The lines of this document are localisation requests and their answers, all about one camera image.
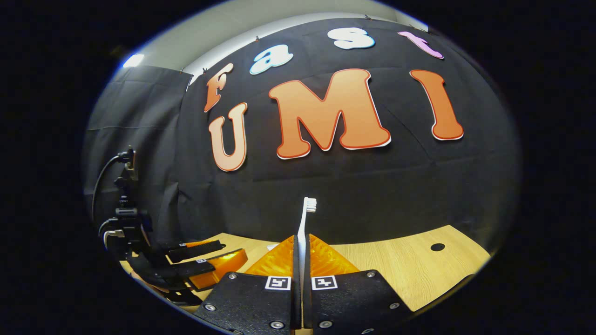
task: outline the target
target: letter s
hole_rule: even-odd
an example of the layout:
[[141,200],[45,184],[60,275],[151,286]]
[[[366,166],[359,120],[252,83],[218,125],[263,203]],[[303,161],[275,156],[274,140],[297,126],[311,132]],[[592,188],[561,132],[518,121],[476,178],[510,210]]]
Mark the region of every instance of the letter s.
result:
[[355,27],[333,29],[327,33],[327,36],[337,39],[333,44],[345,50],[370,48],[374,45],[374,39],[368,36],[366,30]]

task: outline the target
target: orange letter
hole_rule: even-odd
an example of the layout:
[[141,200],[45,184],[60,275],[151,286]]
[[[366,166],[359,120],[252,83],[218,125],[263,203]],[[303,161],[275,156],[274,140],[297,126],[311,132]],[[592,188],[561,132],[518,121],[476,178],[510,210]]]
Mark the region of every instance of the orange letter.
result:
[[248,105],[241,103],[232,108],[228,113],[228,118],[232,120],[234,126],[234,152],[227,155],[224,151],[224,137],[222,136],[222,127],[224,117],[220,116],[213,120],[209,125],[211,133],[211,146],[213,148],[213,158],[215,164],[226,171],[234,171],[240,168],[246,159],[246,133],[244,132],[244,112]]
[[218,94],[218,89],[224,89],[226,72],[230,72],[234,68],[232,63],[224,66],[216,75],[214,75],[207,82],[207,104],[204,112],[207,113],[216,103],[218,103],[221,96]]
[[433,136],[441,141],[460,139],[464,136],[464,128],[457,122],[451,102],[445,92],[443,77],[427,70],[411,70],[410,76],[422,84],[433,109]]
[[337,122],[343,115],[345,131],[339,139],[350,150],[382,147],[391,141],[389,131],[381,126],[377,109],[368,89],[370,72],[347,69],[335,72],[323,100],[299,80],[277,85],[269,96],[277,100],[280,110],[281,159],[304,157],[311,144],[300,134],[299,122],[323,151],[331,148]]

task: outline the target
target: cable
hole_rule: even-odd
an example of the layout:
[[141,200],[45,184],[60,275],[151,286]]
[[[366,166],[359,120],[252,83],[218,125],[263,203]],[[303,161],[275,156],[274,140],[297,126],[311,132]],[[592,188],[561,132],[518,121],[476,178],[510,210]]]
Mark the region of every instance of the cable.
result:
[[93,200],[91,200],[91,222],[95,224],[95,196],[97,195],[97,186],[99,186],[101,177],[103,176],[105,170],[110,166],[114,161],[120,158],[120,155],[112,157],[101,169],[100,176],[97,177],[97,181],[95,182],[95,188],[93,189]]
[[97,230],[97,233],[98,233],[98,235],[99,235],[99,236],[101,236],[101,230],[104,228],[104,226],[105,226],[105,225],[106,225],[108,222],[110,222],[110,219],[107,219],[107,220],[105,220],[105,222],[104,222],[104,223],[102,223],[102,224],[101,224],[101,226],[100,226],[100,228]]

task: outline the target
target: wooden tabletop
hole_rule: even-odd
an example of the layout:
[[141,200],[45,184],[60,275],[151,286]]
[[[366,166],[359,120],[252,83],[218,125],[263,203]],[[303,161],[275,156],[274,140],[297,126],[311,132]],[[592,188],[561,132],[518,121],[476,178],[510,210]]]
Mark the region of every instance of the wooden tabletop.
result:
[[[249,260],[238,272],[244,272],[269,251],[268,245],[281,242],[255,240],[226,233],[208,240],[220,240],[226,247],[184,262],[243,248]],[[436,243],[444,244],[445,248],[432,251],[430,247]],[[450,225],[391,240],[331,246],[359,270],[378,270],[412,311],[432,302],[465,276],[476,273],[490,258],[482,247]],[[121,264],[127,273],[131,273],[127,262]],[[206,290],[194,293],[204,300],[210,292],[211,290]],[[184,309],[194,312],[197,306]]]

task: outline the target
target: toothbrush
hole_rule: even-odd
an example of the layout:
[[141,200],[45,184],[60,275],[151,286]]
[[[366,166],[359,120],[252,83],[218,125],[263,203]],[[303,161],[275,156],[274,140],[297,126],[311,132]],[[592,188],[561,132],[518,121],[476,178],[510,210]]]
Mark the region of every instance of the toothbrush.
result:
[[306,223],[306,212],[314,213],[316,211],[316,199],[304,198],[304,206],[302,207],[302,220],[298,228],[298,260],[300,266],[300,291],[304,292],[304,267],[306,257],[306,236],[304,233],[304,226]]

